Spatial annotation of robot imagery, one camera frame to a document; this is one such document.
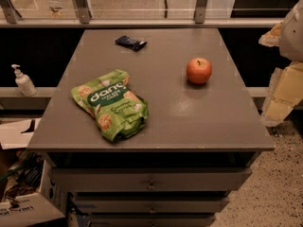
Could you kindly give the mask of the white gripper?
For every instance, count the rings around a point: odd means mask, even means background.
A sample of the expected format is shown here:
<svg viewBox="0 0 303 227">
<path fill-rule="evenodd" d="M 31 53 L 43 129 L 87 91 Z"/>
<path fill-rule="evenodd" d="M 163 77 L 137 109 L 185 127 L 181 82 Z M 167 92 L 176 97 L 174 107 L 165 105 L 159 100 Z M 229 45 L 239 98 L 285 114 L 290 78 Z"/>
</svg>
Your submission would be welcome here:
<svg viewBox="0 0 303 227">
<path fill-rule="evenodd" d="M 280 55 L 292 61 L 284 69 L 275 69 L 262 106 L 261 122 L 266 127 L 275 127 L 303 100 L 303 62 L 300 62 L 303 61 L 303 0 L 294 5 L 283 22 L 263 34 L 258 43 L 279 46 Z"/>
</svg>

